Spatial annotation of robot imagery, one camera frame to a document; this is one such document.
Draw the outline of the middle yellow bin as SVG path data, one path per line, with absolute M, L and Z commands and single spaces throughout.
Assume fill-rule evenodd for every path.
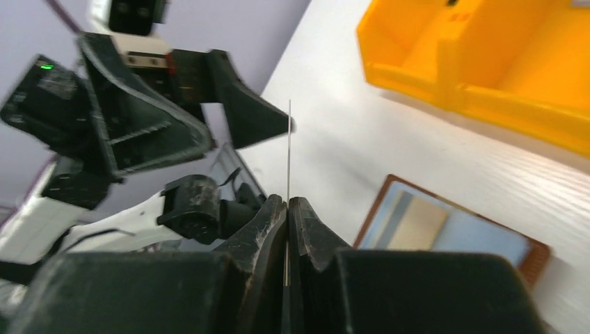
M 587 1 L 458 1 L 437 61 L 449 110 L 589 156 Z

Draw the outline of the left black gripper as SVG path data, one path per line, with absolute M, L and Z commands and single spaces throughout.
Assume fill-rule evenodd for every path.
M 86 78 L 40 55 L 1 109 L 58 156 L 42 196 L 94 209 L 112 183 L 213 148 L 207 126 L 174 103 L 164 69 L 132 69 L 109 35 L 82 33 L 77 44 Z

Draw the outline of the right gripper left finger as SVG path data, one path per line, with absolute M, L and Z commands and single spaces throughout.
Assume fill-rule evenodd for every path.
M 279 333 L 287 208 L 209 252 L 80 252 L 41 268 L 11 333 Z

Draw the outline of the left yellow bin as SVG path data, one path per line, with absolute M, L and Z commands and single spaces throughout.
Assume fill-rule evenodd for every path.
M 371 1 L 356 28 L 367 83 L 446 109 L 457 40 L 482 1 Z

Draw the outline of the thin card edge-on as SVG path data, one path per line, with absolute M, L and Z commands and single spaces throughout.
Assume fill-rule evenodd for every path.
M 286 200 L 286 208 L 289 209 L 289 201 L 290 201 L 290 175 L 291 175 L 291 146 L 292 146 L 292 100 L 288 100 L 288 108 L 287 108 L 289 122 L 288 122 L 288 131 L 287 131 L 287 200 Z M 290 286 L 290 259 L 289 259 L 289 215 L 287 215 L 287 239 L 285 243 L 285 270 L 284 270 L 284 286 Z

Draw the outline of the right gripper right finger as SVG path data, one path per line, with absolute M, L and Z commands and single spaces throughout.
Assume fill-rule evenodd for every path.
M 293 333 L 544 333 L 523 279 L 479 253 L 356 250 L 289 201 Z

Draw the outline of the gold numbered card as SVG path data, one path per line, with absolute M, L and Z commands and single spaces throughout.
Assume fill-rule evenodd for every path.
M 413 196 L 403 210 L 401 219 L 387 249 L 427 251 L 440 234 L 449 216 L 449 210 Z

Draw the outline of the yellow bin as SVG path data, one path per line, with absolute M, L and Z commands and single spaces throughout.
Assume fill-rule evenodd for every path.
M 587 1 L 458 1 L 437 61 L 449 110 L 589 156 Z
M 457 40 L 482 1 L 371 1 L 356 28 L 367 83 L 446 109 Z

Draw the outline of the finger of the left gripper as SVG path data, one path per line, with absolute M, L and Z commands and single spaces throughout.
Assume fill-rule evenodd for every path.
M 205 65 L 211 89 L 205 101 L 223 106 L 234 148 L 247 148 L 288 132 L 291 116 L 251 90 L 237 75 L 226 51 L 209 51 Z

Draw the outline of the brown leather card holder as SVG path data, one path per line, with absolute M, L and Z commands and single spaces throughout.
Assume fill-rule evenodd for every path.
M 394 175 L 386 177 L 353 245 L 361 249 L 387 249 L 413 196 L 449 210 L 440 234 L 428 251 L 504 257 L 531 286 L 542 276 L 552 255 L 548 245 Z

